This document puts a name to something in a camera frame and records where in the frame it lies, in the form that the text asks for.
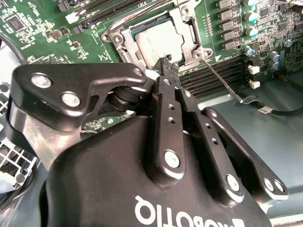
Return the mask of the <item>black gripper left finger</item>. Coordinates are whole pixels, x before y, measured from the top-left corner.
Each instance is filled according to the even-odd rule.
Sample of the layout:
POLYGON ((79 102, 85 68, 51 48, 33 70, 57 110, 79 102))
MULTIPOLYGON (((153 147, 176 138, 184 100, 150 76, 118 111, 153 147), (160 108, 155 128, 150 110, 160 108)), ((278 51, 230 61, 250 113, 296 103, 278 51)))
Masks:
POLYGON ((178 67, 130 63, 30 64, 12 74, 8 122, 50 170, 70 147, 134 117, 149 117, 147 175, 167 187, 185 174, 178 67))

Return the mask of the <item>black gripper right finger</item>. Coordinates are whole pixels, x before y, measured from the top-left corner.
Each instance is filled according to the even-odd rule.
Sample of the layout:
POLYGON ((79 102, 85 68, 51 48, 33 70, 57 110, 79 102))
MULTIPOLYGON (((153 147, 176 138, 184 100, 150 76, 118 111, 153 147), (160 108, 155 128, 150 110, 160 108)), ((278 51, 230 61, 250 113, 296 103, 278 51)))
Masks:
POLYGON ((216 201, 235 206, 251 196, 259 205, 274 205, 288 199, 284 183, 215 109, 199 110, 183 88, 177 97, 207 189, 216 201))

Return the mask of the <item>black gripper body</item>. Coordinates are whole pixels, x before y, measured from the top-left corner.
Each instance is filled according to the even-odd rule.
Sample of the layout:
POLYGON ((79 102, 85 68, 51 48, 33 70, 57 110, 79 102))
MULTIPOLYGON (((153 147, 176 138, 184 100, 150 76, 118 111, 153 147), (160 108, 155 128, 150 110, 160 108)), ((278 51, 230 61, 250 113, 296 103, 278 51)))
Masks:
POLYGON ((46 180, 45 227, 269 227, 243 185, 243 200, 220 196, 205 155, 183 135, 185 174, 164 187, 146 171, 149 117, 134 117, 65 150, 46 180))

